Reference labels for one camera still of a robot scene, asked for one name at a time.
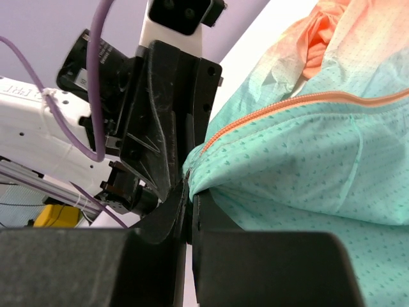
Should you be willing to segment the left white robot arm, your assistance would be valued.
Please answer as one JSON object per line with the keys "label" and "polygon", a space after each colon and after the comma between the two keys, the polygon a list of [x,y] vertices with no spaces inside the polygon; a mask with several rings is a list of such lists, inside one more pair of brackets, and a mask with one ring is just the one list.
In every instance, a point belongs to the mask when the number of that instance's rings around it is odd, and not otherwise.
{"label": "left white robot arm", "polygon": [[1,176],[88,214],[148,214],[205,140],[222,69],[159,40],[133,58],[101,41],[99,57],[104,160],[70,143],[35,85],[2,77]]}

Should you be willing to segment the orange and teal jacket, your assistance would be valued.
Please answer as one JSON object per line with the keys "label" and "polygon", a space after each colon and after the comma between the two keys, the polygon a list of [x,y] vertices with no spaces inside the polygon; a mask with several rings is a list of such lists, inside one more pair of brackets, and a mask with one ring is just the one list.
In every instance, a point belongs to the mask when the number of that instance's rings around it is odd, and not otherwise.
{"label": "orange and teal jacket", "polygon": [[346,246],[367,306],[408,305],[408,2],[275,2],[183,170],[245,230]]}

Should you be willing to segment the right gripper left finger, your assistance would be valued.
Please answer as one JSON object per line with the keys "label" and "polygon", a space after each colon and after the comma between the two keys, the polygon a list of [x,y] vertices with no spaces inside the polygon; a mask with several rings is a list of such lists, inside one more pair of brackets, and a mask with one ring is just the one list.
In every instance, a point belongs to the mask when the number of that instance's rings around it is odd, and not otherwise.
{"label": "right gripper left finger", "polygon": [[181,306],[187,188],[129,229],[1,232],[2,306]]}

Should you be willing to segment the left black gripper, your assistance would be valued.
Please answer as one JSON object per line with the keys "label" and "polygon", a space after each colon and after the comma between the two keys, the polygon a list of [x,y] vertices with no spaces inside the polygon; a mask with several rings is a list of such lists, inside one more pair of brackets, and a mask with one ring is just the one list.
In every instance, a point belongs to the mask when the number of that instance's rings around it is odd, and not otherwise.
{"label": "left black gripper", "polygon": [[[89,100],[88,40],[89,30],[84,29],[56,77],[58,88],[85,101]],[[100,41],[100,101],[110,174],[101,181],[96,197],[120,214],[144,217],[157,207],[157,197],[162,201],[168,198],[177,185],[178,164],[205,141],[222,67],[160,40],[138,51],[136,58],[128,58]],[[132,173],[120,162],[119,154]]]}

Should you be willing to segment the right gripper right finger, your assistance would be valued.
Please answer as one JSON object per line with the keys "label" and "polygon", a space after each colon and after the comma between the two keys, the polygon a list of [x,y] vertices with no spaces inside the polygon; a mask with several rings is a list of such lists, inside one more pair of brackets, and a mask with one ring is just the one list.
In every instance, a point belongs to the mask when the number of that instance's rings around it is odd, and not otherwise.
{"label": "right gripper right finger", "polygon": [[194,197],[192,260],[201,306],[363,306],[331,233],[245,231],[204,191]]}

